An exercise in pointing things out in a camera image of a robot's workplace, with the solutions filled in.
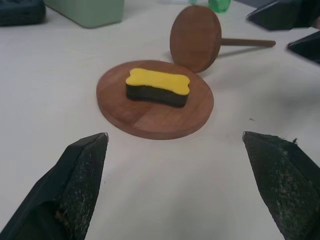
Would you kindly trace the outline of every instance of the wooden handle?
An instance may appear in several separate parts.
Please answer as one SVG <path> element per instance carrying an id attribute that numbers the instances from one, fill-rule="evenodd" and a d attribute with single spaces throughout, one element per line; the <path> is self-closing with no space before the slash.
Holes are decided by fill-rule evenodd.
<path id="1" fill-rule="evenodd" d="M 224 46 L 257 46 L 272 48 L 276 45 L 272 40 L 253 40 L 253 39 L 235 39 L 235 38 L 222 38 L 221 45 Z"/>

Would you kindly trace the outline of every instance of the wooden disc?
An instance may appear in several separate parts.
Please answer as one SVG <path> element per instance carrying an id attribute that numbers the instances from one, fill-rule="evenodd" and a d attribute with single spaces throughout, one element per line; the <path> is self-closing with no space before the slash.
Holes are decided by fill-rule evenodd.
<path id="1" fill-rule="evenodd" d="M 182 108 L 146 101 L 132 101 L 126 96 L 130 70 L 143 68 L 190 79 L 190 94 Z M 103 116 L 122 131 L 145 139 L 177 139 L 199 130 L 214 107 L 214 96 L 207 83 L 190 70 L 168 62 L 143 60 L 118 65 L 100 79 L 96 95 Z"/>
<path id="2" fill-rule="evenodd" d="M 171 29 L 172 59 L 194 73 L 202 72 L 216 60 L 221 39 L 217 15 L 205 6 L 188 6 L 178 15 Z"/>

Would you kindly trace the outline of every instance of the green container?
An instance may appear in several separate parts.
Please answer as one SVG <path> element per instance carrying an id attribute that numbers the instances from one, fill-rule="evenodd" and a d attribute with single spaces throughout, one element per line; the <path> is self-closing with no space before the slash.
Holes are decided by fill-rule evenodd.
<path id="1" fill-rule="evenodd" d="M 84 28 L 120 22 L 125 0 L 44 0 L 45 4 Z"/>

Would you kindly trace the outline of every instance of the dark gray object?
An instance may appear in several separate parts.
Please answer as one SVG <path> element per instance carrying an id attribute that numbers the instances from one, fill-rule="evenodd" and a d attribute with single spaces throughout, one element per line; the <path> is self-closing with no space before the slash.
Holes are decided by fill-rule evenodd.
<path id="1" fill-rule="evenodd" d="M 260 195 L 286 240 L 320 239 L 320 168 L 293 142 L 245 132 Z"/>
<path id="2" fill-rule="evenodd" d="M 107 145 L 106 133 L 69 145 L 23 200 L 0 240 L 84 240 L 99 194 Z"/>
<path id="3" fill-rule="evenodd" d="M 276 31 L 309 28 L 319 16 L 318 0 L 275 0 L 251 12 L 247 20 Z"/>
<path id="4" fill-rule="evenodd" d="M 45 16 L 43 0 L 0 0 L 0 26 L 39 24 Z"/>
<path id="5" fill-rule="evenodd" d="M 289 43 L 287 48 L 295 54 L 320 64 L 320 31 Z"/>

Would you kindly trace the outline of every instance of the sponge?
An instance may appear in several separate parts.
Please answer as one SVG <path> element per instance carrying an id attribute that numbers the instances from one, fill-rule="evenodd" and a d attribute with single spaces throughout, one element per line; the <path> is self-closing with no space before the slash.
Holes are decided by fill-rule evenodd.
<path id="1" fill-rule="evenodd" d="M 134 68 L 125 81 L 126 96 L 131 100 L 183 107 L 190 92 L 189 83 L 185 75 Z"/>

